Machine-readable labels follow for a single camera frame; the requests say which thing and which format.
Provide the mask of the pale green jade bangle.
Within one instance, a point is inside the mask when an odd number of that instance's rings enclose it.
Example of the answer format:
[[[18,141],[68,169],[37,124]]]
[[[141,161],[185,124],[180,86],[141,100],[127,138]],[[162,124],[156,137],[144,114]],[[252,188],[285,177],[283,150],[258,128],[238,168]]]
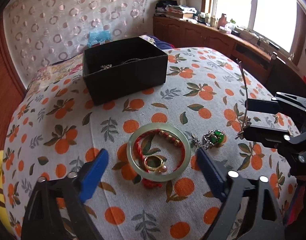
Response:
[[[161,129],[166,132],[170,132],[173,134],[175,137],[177,137],[180,142],[182,142],[184,146],[184,158],[182,164],[173,172],[168,173],[166,175],[157,175],[153,173],[149,173],[141,169],[136,161],[133,159],[133,149],[135,148],[135,141],[138,139],[141,135],[143,135],[145,132],[150,132],[156,129]],[[190,158],[191,158],[191,149],[190,149],[190,144],[187,139],[187,137],[184,135],[183,132],[181,132],[178,128],[170,125],[170,124],[165,124],[161,122],[156,122],[156,123],[150,123],[146,124],[144,126],[141,126],[139,129],[137,129],[130,137],[127,147],[126,147],[126,153],[128,157],[128,162],[130,166],[133,168],[133,170],[140,175],[142,178],[145,178],[150,181],[154,182],[166,182],[169,180],[174,180],[178,178],[184,170],[187,168]]]

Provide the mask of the wooden side cabinet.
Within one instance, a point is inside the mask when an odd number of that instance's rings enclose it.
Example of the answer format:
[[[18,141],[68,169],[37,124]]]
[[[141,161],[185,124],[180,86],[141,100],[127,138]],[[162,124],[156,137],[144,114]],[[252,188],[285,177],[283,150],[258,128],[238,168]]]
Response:
[[[203,24],[167,17],[153,17],[154,36],[176,48],[208,47],[229,59],[241,61],[243,68],[270,92],[303,96],[306,82],[277,53],[268,55],[255,45]]]

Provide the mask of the orange print bed sheet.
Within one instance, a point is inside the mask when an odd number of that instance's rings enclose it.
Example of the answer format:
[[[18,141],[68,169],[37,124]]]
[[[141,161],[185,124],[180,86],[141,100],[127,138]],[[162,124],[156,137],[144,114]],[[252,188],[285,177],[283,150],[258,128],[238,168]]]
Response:
[[[221,202],[197,164],[205,134],[213,159],[241,176],[268,178],[285,215],[297,186],[273,148],[241,140],[244,101],[271,93],[209,48],[167,51],[166,82],[96,105],[82,78],[82,56],[46,68],[9,124],[2,183],[9,228],[19,239],[40,177],[63,179],[101,149],[107,167],[86,214],[105,239],[200,239]]]

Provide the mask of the window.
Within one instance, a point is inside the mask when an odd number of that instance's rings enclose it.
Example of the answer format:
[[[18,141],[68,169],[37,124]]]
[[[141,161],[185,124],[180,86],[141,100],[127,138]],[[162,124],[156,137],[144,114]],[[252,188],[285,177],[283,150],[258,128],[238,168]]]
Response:
[[[224,18],[260,48],[267,43],[299,64],[306,38],[306,14],[299,0],[202,0],[201,11],[210,19]]]

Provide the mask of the pink bottle on sill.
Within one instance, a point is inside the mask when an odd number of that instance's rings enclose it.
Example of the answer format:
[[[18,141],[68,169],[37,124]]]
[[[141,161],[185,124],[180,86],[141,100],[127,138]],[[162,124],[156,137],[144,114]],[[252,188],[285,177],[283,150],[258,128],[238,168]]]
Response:
[[[218,20],[218,29],[220,28],[220,27],[225,27],[226,26],[226,24],[227,24],[228,22],[227,22],[227,18],[226,18],[226,14],[222,14],[221,15],[221,17],[219,18],[219,20]]]

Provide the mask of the black open storage box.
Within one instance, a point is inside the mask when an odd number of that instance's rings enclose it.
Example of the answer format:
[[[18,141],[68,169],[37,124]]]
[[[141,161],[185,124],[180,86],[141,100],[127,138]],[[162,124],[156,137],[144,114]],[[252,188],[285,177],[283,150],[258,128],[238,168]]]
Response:
[[[82,62],[82,77],[96,106],[166,82],[168,55],[141,37],[89,48]]]

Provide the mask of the floral quilt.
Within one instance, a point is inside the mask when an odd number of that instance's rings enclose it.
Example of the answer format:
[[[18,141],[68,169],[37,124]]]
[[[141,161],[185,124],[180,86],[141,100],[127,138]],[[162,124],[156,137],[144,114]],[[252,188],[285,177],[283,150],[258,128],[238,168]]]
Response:
[[[55,63],[52,66],[46,66],[37,71],[36,75],[30,82],[25,98],[37,94],[41,89],[46,88],[50,84],[60,81],[68,75],[75,74],[82,70],[83,53],[65,60]]]

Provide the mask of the wooden headboard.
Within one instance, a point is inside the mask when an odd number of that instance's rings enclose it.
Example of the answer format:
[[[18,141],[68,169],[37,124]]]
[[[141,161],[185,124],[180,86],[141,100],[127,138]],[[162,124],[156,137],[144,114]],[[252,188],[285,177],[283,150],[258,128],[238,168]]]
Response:
[[[25,93],[9,54],[3,17],[0,16],[0,150],[4,149],[9,123]]]

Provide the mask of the blue tissue pack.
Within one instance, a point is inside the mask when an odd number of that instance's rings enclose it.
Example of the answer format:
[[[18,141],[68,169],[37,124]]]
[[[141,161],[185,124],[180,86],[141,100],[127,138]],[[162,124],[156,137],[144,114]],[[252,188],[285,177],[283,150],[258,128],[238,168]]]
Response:
[[[94,31],[90,32],[88,35],[87,46],[91,48],[99,44],[104,44],[107,41],[112,41],[112,35],[109,31]]]

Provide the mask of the clutter pile on cabinet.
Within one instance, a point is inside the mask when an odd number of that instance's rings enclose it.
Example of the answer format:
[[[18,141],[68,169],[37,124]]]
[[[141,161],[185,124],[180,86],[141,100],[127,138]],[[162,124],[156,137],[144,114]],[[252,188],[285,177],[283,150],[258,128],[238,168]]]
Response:
[[[176,0],[158,0],[155,5],[155,16],[192,19],[197,10],[186,5],[178,5]]]

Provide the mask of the sheer circle pattern curtain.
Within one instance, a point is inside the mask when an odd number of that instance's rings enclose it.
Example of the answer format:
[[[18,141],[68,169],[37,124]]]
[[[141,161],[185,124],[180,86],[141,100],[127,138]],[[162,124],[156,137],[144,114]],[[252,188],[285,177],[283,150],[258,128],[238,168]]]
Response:
[[[82,53],[90,33],[138,36],[147,0],[15,0],[3,13],[11,59],[24,86],[50,64]]]

